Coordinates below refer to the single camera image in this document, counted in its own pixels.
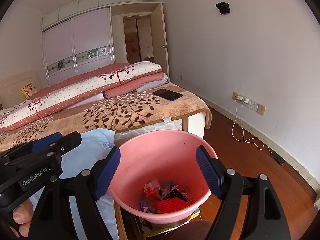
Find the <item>trash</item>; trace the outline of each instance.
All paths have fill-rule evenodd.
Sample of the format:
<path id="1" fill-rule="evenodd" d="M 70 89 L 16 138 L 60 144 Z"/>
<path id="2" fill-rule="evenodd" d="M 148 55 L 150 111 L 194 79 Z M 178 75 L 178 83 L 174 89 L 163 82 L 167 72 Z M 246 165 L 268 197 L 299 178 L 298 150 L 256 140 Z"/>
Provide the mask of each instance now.
<path id="1" fill-rule="evenodd" d="M 140 201 L 140 209 L 146 213 L 174 212 L 188 207 L 192 202 L 187 187 L 172 181 L 160 185 L 158 179 L 154 179 L 144 185 L 144 193 L 146 198 Z"/>

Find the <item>book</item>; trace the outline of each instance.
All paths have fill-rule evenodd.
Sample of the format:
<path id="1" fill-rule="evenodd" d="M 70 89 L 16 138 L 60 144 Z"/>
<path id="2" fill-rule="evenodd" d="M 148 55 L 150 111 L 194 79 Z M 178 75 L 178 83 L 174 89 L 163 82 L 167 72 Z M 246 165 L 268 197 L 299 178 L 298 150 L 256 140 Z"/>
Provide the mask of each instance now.
<path id="1" fill-rule="evenodd" d="M 190 219 L 187 222 L 185 222 L 184 224 L 182 224 L 182 225 L 180 225 L 178 227 L 181 227 L 181 226 L 189 223 L 191 219 L 196 218 L 199 214 L 200 214 L 200 209 L 197 208 L 196 211 L 190 217 Z M 172 230 L 175 230 L 176 228 L 178 228 L 178 227 L 175 227 L 175 228 L 160 228 L 160 227 L 157 227 L 157 226 L 151 224 L 150 222 L 146 221 L 144 218 L 137 217 L 137 216 L 134 216 L 134 218 L 135 218 L 135 221 L 137 223 L 139 232 L 144 237 L 156 236 L 156 235 L 159 235 L 159 234 L 162 234 L 162 233 L 167 233 L 169 231 L 172 231 Z"/>

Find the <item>blanket tag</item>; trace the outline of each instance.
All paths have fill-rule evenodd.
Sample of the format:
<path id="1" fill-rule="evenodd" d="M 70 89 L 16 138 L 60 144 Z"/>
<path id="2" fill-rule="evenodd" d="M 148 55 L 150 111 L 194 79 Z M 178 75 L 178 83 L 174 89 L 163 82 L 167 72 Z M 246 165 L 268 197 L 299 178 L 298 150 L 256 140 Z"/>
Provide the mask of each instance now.
<path id="1" fill-rule="evenodd" d="M 171 122 L 171 117 L 162 118 L 162 120 L 163 120 L 165 123 Z"/>

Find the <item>black smartphone on bed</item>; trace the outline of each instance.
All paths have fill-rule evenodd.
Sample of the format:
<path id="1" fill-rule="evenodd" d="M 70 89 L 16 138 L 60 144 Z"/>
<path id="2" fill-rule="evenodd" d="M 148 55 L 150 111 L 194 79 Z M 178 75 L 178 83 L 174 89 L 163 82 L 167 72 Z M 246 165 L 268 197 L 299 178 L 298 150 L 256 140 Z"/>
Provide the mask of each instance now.
<path id="1" fill-rule="evenodd" d="M 174 101 L 174 100 L 177 100 L 178 98 L 182 97 L 182 94 L 171 91 L 171 90 L 167 90 L 164 88 L 161 88 L 157 91 L 154 91 L 153 94 L 155 96 L 167 99 L 169 101 Z"/>

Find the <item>baseboard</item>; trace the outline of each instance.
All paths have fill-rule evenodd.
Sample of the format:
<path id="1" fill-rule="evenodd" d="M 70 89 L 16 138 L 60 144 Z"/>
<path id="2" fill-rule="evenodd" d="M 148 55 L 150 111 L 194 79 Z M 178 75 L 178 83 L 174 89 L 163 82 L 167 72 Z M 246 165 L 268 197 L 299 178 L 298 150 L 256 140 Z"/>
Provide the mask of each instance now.
<path id="1" fill-rule="evenodd" d="M 222 107 L 216 105 L 215 103 L 211 102 L 210 100 L 201 97 L 200 95 L 197 95 L 200 97 L 208 106 L 212 107 L 219 113 L 223 114 L 227 118 L 231 120 L 235 120 L 236 116 L 232 113 L 228 112 L 227 110 L 223 109 Z M 253 134 L 255 137 L 261 138 L 263 140 L 266 140 L 269 147 L 276 151 L 284 160 L 289 163 L 304 179 L 308 184 L 313 188 L 313 190 L 319 194 L 320 193 L 320 184 L 318 181 L 306 170 L 305 167 L 303 167 L 295 158 L 293 158 L 288 152 L 286 152 L 283 148 L 281 148 L 278 144 L 276 144 L 274 141 L 272 141 L 270 138 L 265 136 L 263 133 L 249 125 L 248 123 L 242 121 L 242 127 Z"/>

